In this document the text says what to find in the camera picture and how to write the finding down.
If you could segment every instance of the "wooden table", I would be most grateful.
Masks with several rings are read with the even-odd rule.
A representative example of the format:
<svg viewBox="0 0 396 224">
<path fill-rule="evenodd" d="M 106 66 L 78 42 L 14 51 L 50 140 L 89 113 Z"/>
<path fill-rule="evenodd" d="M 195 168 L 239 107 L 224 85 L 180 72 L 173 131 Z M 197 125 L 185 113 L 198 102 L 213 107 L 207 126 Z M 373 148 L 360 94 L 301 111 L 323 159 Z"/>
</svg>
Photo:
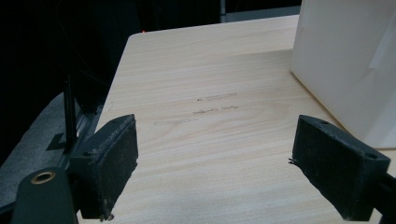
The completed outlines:
<svg viewBox="0 0 396 224">
<path fill-rule="evenodd" d="M 137 120 L 138 166 L 112 223 L 344 223 L 288 164 L 300 114 L 336 122 L 290 72 L 297 21 L 130 37 L 97 127 Z"/>
</svg>

